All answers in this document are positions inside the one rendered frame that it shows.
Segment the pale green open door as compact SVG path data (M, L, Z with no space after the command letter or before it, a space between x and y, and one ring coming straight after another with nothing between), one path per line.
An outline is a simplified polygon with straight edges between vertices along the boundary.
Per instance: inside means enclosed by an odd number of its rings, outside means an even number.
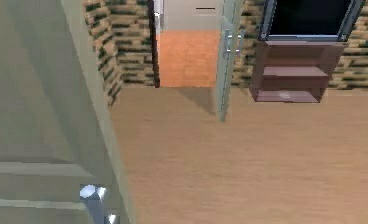
M223 0L215 86L216 113L220 122L226 120L229 105L243 3L244 0Z

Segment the white cupboard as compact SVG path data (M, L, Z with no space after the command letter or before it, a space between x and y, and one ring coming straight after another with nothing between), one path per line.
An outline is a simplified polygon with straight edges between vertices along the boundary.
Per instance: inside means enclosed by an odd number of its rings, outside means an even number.
M164 0L163 30L216 30L223 0Z

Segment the brown shelf unit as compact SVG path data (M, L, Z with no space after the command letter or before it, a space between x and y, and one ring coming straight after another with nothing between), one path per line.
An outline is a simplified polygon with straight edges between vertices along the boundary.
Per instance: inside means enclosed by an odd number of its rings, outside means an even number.
M344 48L336 42L258 42L249 86L253 100L319 103Z

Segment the pale green room door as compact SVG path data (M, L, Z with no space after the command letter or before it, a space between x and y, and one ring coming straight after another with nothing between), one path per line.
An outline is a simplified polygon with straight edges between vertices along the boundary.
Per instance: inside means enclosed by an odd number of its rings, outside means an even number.
M83 0L0 0L0 224L137 224Z

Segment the black television set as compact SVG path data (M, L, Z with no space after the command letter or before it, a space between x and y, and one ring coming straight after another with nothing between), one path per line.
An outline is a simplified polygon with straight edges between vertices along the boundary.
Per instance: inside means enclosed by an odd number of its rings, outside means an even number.
M346 42L366 0L265 0L260 41Z

